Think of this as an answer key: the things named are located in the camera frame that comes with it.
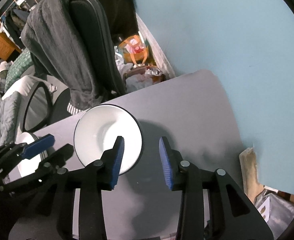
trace gray blanket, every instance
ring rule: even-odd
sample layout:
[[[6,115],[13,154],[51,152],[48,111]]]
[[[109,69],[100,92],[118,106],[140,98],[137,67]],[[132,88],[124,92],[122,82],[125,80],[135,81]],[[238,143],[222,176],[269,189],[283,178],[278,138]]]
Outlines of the gray blanket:
[[[31,11],[21,40],[52,76],[70,88],[67,111],[77,114],[106,101],[107,92],[96,80],[87,49],[69,15],[69,2],[42,0]]]
[[[14,92],[5,100],[0,95],[0,146],[15,140],[21,95]]]

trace white plate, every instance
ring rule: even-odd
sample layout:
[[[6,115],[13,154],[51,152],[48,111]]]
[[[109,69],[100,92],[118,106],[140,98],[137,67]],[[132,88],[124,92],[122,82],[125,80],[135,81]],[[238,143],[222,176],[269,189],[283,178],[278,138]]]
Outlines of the white plate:
[[[38,138],[34,134],[23,132],[22,134],[18,136],[15,143],[19,144],[19,143],[25,142],[27,144],[30,144],[36,141],[37,139]],[[38,168],[38,165],[40,162],[41,162],[40,155],[33,157],[31,160],[27,160],[27,159],[22,160],[18,164],[18,169],[19,169],[21,177],[25,177],[29,174],[34,173],[35,170]]]
[[[120,173],[128,171],[138,160],[142,134],[136,119],[114,105],[99,105],[87,111],[74,131],[74,148],[84,166],[100,159],[105,150],[114,146],[117,136],[125,141]]]

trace white bowl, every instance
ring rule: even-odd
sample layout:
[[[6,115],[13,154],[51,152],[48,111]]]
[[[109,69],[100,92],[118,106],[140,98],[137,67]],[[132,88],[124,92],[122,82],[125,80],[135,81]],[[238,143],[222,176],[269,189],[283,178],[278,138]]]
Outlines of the white bowl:
[[[112,149],[117,136],[125,141],[119,174],[128,171],[138,160],[142,133],[137,120],[126,110],[114,105],[99,105],[88,110],[74,131],[74,148],[80,162],[87,166]]]

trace orange bag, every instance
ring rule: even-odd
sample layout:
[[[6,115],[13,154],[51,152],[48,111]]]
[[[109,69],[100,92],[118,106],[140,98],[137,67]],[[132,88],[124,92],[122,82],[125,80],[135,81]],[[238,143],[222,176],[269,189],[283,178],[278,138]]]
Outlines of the orange bag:
[[[129,45],[133,49],[136,47],[140,47],[142,49],[141,52],[138,53],[129,53],[125,49],[125,47]],[[143,41],[140,39],[138,35],[133,35],[125,39],[122,43],[119,45],[119,49],[123,51],[123,59],[126,63],[134,63],[137,65],[138,60],[142,60],[142,63],[144,64],[149,56],[149,48],[148,46],[145,46]]]

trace striped fabric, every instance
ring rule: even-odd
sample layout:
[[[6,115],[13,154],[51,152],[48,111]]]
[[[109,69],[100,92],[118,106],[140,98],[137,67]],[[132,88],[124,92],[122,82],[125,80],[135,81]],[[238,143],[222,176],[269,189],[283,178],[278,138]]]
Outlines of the striped fabric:
[[[75,115],[75,114],[82,112],[82,110],[75,108],[70,103],[68,104],[67,111],[68,111],[68,113],[70,113],[72,115]]]

